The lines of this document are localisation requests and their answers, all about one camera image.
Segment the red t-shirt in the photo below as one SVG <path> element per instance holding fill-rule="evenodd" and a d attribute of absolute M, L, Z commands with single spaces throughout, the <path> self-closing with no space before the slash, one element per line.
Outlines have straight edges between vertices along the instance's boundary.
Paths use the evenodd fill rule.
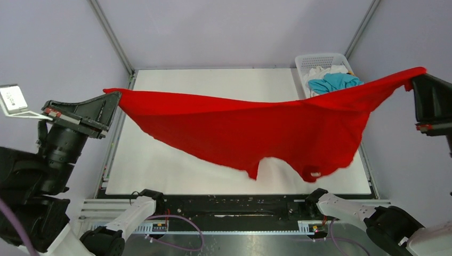
<path fill-rule="evenodd" d="M 117 89 L 119 107 L 154 139 L 199 159 L 246 171 L 285 161 L 306 182 L 348 167 L 370 114 L 397 88 L 427 73 L 410 68 L 316 97 L 251 102 L 183 93 Z"/>

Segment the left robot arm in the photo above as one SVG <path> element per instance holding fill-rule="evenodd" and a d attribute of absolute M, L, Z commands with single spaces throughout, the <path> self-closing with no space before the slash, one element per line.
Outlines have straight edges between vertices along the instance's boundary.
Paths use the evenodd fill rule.
<path fill-rule="evenodd" d="M 87 140 L 106 136 L 121 97 L 115 91 L 78 103 L 50 100 L 41 114 L 14 114 L 38 120 L 39 148 L 1 148 L 2 240 L 30 255 L 121 255 L 145 219 L 165 214 L 163 194 L 145 189 L 115 220 L 78 237 L 66 214 L 70 200 L 59 198 Z"/>

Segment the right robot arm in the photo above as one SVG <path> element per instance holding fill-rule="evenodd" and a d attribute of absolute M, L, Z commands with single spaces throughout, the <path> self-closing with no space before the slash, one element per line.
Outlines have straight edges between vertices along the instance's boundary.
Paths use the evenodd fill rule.
<path fill-rule="evenodd" d="M 414 87 L 416 128 L 442 136 L 451 144 L 451 83 L 430 74 L 410 80 Z M 366 232 L 389 255 L 451 255 L 451 222 L 424 227 L 396 206 L 367 206 L 318 188 L 305 199 L 311 219 L 322 216 L 345 221 Z"/>

